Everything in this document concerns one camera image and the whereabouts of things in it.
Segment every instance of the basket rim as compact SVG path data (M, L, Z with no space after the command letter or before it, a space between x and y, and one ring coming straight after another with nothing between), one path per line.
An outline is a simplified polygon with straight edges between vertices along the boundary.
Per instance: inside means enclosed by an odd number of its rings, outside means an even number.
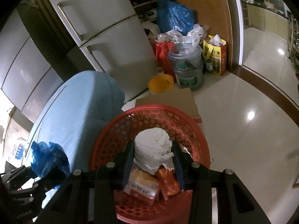
M109 123L104 127L104 129L99 133L97 139L95 140L93 146L92 146L92 151L90 153L90 159L89 159L89 170L96 170L93 168L95 165L95 158L96 158L96 149L98 147L98 142L105 136L108 130L110 130L114 125L116 125L121 119L126 117L128 114L133 114L137 111L140 110L146 110L146 109L160 109L160 110L168 110L172 111L173 113L177 114L179 117L182 117L196 132L196 135L199 139L200 142L200 148L202 149L203 152L208 153L208 159L203 160L203 165L210 169L210 151L209 147L207 144L206 137L204 136L202 130L200 127L197 125L197 123L185 112L179 110L178 108L169 106L169 105L163 105L163 104L146 104L146 105L140 105L134 108L131 108L127 111L124 111L120 113L119 115L115 116L112 120L109 121Z

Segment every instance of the refrigerator handle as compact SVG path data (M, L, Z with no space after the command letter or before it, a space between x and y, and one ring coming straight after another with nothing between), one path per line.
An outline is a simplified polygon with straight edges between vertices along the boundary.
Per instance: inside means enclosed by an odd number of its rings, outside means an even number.
M69 20L68 16L66 15L66 13L64 12L61 3L57 4L57 7L59 8L59 10L61 11L62 15L64 16L64 18L66 19L66 21L68 22L69 26L71 27L71 29L74 31L76 37L79 39L79 41L83 41L81 36L78 34L77 30L75 29L74 25L71 23L71 21Z
M88 48L88 46L85 47L87 52L92 56L92 58L95 60L95 62L98 64L98 66L101 68L101 70L103 72L105 72L104 68L100 65L100 63L98 62L97 58L94 56L94 54L92 53L91 49Z

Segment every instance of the yellow shopping bag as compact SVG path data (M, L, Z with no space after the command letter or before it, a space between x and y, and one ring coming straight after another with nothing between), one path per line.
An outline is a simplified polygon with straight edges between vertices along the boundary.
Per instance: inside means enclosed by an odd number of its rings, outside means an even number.
M214 36L209 35L204 39L203 50L206 59L212 57L213 73L222 76L226 72L226 41L221 40L225 42L225 45L214 46L208 43L208 41L213 38Z

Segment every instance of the white refrigerator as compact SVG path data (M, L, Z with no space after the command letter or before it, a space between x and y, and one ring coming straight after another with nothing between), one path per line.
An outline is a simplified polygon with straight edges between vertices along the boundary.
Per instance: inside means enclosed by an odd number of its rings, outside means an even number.
M50 0L78 47L128 101L156 75L155 56L129 0Z

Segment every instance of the yellow bowl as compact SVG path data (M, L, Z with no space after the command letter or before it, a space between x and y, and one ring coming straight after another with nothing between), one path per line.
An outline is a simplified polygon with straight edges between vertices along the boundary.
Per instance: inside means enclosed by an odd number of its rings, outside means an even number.
M172 90L174 88L173 77L167 74L160 74L153 77L147 86L152 94Z

